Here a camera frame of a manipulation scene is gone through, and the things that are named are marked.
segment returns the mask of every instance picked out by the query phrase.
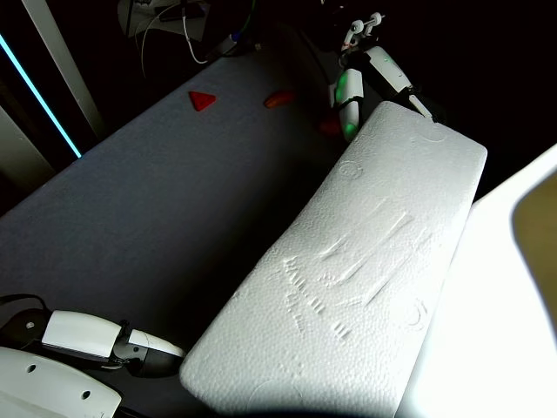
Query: styrofoam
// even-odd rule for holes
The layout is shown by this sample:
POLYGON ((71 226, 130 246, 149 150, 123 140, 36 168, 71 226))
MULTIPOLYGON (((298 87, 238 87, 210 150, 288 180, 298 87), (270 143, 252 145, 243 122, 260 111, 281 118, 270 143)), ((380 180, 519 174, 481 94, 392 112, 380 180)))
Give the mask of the styrofoam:
POLYGON ((392 416, 486 155, 381 104, 187 355, 184 386, 226 414, 392 416))

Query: blue light strip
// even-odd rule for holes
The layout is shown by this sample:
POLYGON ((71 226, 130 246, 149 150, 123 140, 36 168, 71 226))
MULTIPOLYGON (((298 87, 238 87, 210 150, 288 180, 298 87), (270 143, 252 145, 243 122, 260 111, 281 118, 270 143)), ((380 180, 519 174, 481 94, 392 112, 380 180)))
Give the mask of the blue light strip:
POLYGON ((16 67, 16 70, 17 70, 17 72, 19 72, 19 75, 22 77, 22 79, 25 81, 27 86, 30 88, 30 90, 35 95, 35 98, 37 99, 38 103, 41 104, 44 111, 46 111, 46 114, 49 115, 49 118, 52 121, 52 123, 54 124, 54 126, 56 126, 56 128, 59 130, 60 134, 64 137, 64 139, 66 140, 66 142, 70 146, 71 150, 76 153, 76 156, 78 158, 81 158, 81 152, 79 152, 79 150, 76 148, 74 143, 71 141, 70 137, 68 136, 68 134, 66 133, 64 128, 60 125, 60 123, 58 122, 58 119, 56 119, 56 116, 54 116, 54 113, 52 113, 52 111, 50 110, 50 107, 44 101, 43 96, 41 96, 41 93, 38 92, 37 88, 35 87, 35 85, 31 81, 31 79, 29 78, 29 76, 27 75, 27 73, 25 72, 25 70, 23 69, 21 64, 19 63, 19 61, 17 61, 16 56, 11 51, 11 49, 8 46, 8 44, 6 43, 6 41, 4 41, 3 36, 1 34, 0 34, 0 45, 2 46, 2 49, 4 50, 4 52, 6 53, 8 58, 10 59, 11 63, 14 64, 14 66, 16 67))

